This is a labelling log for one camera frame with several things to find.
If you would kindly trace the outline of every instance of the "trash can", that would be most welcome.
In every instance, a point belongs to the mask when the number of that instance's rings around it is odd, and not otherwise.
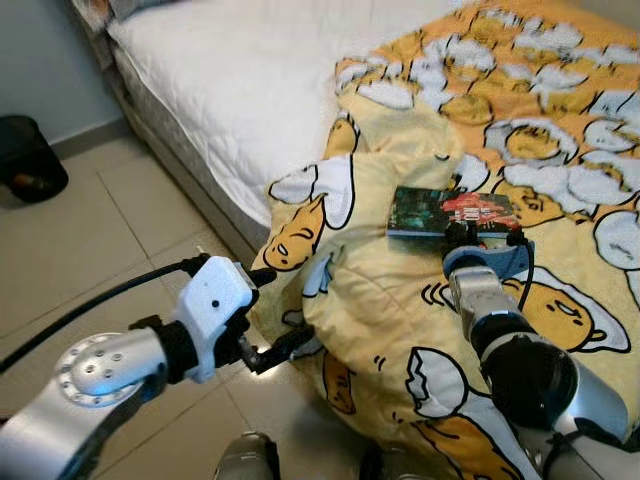
[[[25,202],[41,202],[60,193],[69,176],[29,117],[0,117],[0,182]]]

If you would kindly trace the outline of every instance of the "wall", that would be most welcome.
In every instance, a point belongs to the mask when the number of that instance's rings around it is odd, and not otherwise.
[[[66,0],[0,0],[0,116],[14,113],[49,143],[122,117]]]

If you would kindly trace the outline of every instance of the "bed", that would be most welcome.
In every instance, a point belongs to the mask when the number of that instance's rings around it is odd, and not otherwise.
[[[111,23],[104,60],[134,129],[215,207],[240,258],[277,271],[251,311],[265,338],[312,325],[296,367],[347,424],[417,450],[438,478],[538,479],[439,252],[385,235],[398,185],[503,194],[537,243],[524,315],[637,428],[637,34],[551,1],[487,0],[431,23],[449,5],[239,3]],[[503,281],[514,298],[524,275]]]
[[[457,3],[182,1],[103,24],[83,2],[73,6],[133,130],[247,264],[271,225],[264,186],[322,154],[335,62]]]

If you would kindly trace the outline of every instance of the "black cable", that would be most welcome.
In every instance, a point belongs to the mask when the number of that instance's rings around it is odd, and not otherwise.
[[[533,248],[531,247],[531,243],[528,241],[525,242],[524,246],[527,249],[527,255],[529,256],[529,271],[527,272],[527,282],[524,285],[524,290],[522,291],[522,296],[520,297],[520,302],[518,303],[518,310],[522,311],[524,308],[524,302],[527,301],[527,296],[529,295],[529,290],[531,289],[531,284],[533,283]]]
[[[22,357],[38,347],[42,342],[58,333],[80,315],[88,312],[92,308],[97,307],[101,303],[104,303],[110,298],[113,298],[116,295],[120,295],[121,293],[126,292],[131,288],[142,285],[143,283],[150,282],[151,280],[155,280],[156,278],[162,277],[163,275],[166,275],[168,273],[183,270],[193,276],[195,275],[195,272],[198,270],[199,266],[202,266],[207,258],[209,258],[208,255],[202,254],[191,259],[182,260],[177,263],[172,263],[171,265],[160,267],[149,273],[145,273],[138,277],[132,278],[131,280],[127,280],[126,282],[121,283],[120,285],[117,285],[96,297],[93,297],[82,305],[74,308],[66,315],[60,317],[40,333],[27,340],[24,344],[14,350],[13,353],[9,354],[9,356],[4,358],[2,362],[0,362],[0,375],[4,374],[7,370],[9,370],[9,368],[11,368],[20,359],[22,359]]]

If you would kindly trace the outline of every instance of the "cartoon print blanket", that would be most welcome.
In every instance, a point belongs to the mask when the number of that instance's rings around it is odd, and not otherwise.
[[[336,68],[324,159],[269,186],[254,324],[335,411],[443,477],[538,478],[493,406],[437,249],[385,236],[398,185],[507,195],[536,242],[524,314],[640,416],[640,52],[552,3],[464,8]],[[526,274],[504,282],[519,298]]]

